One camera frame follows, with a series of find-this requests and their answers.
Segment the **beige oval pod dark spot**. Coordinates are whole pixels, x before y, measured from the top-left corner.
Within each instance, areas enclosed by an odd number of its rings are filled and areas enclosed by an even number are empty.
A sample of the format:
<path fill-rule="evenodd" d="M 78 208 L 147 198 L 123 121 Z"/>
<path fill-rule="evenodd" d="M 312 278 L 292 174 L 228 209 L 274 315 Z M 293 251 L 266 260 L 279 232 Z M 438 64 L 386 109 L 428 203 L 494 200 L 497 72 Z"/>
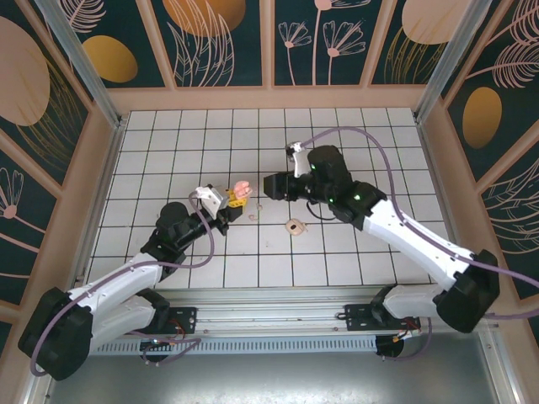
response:
<path fill-rule="evenodd" d="M 293 237 L 298 237 L 301 234 L 308 232 L 307 224 L 296 218 L 289 219 L 285 224 L 285 228 Z"/>

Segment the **grey metal sheet plate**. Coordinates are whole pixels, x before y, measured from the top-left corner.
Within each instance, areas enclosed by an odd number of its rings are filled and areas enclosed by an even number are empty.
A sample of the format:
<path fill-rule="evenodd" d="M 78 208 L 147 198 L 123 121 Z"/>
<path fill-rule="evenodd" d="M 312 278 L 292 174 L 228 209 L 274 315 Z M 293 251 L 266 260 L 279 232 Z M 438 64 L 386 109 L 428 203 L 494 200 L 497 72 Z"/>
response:
<path fill-rule="evenodd" d="M 438 334 L 409 361 L 375 353 L 187 355 L 151 368 L 92 357 L 46 404 L 512 404 L 478 336 Z"/>

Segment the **aluminium table edge rail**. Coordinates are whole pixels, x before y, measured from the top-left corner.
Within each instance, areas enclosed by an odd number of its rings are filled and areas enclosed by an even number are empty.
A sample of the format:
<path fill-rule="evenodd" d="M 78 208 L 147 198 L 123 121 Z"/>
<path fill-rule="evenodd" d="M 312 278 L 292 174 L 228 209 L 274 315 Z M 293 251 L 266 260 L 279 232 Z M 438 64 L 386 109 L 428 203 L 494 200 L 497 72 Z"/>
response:
<path fill-rule="evenodd" d="M 472 176 L 456 132 L 446 118 L 431 117 L 419 128 L 450 240 L 476 253 Z"/>
<path fill-rule="evenodd" d="M 121 142 L 125 135 L 125 126 L 126 121 L 121 120 L 111 133 L 110 142 L 104 156 L 104 163 L 98 177 L 97 188 L 95 189 L 90 211 L 88 212 L 88 217 L 83 228 L 83 234 L 77 248 L 77 256 L 72 265 L 71 286 L 83 284 L 83 281 L 87 277 L 89 261 L 92 257 L 92 248 L 99 232 L 99 223 L 104 212 L 116 160 L 120 153 Z"/>

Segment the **aluminium base extrusion rail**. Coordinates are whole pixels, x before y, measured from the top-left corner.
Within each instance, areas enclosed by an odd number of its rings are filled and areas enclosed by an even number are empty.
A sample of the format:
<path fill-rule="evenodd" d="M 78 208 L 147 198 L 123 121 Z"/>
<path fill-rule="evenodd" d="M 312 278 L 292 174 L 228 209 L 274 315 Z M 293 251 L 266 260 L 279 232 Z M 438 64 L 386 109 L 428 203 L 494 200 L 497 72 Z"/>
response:
<path fill-rule="evenodd" d="M 222 290 L 155 290 L 169 307 L 196 307 L 194 334 L 216 336 L 329 332 L 347 327 L 339 314 L 350 304 L 370 304 L 382 288 L 320 287 Z M 152 335 L 139 338 L 168 343 L 183 336 Z"/>

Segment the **aluminium corner post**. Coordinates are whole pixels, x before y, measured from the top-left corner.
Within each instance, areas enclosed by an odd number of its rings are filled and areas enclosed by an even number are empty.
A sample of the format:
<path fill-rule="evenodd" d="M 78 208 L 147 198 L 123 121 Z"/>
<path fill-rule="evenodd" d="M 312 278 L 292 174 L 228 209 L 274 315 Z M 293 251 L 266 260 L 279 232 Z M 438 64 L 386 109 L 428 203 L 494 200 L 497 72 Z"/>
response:
<path fill-rule="evenodd" d="M 414 119 L 418 126 L 425 123 L 452 73 L 457 69 L 466 51 L 470 48 L 480 26 L 484 21 L 488 21 L 488 12 L 497 8 L 493 6 L 494 1 L 497 0 L 471 0 L 463 15 L 455 22 L 450 40 L 415 108 Z"/>
<path fill-rule="evenodd" d="M 35 3 L 59 40 L 61 47 L 71 58 L 80 78 L 104 113 L 107 121 L 113 128 L 120 128 L 123 124 L 122 115 L 114 106 L 101 78 L 93 67 L 93 63 L 83 49 L 82 43 L 65 19 L 61 6 L 56 0 L 35 0 Z"/>

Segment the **aluminium frame beam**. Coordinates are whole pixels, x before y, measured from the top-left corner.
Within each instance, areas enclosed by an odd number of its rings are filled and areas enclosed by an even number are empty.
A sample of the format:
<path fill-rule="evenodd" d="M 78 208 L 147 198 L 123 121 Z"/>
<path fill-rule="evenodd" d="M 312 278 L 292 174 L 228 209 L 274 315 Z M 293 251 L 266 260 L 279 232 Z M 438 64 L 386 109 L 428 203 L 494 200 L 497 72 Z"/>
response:
<path fill-rule="evenodd" d="M 478 335 L 498 404 L 524 404 L 520 383 L 498 326 L 488 324 Z"/>
<path fill-rule="evenodd" d="M 19 404 L 50 404 L 52 378 L 49 375 L 36 377 L 28 374 L 24 382 Z"/>

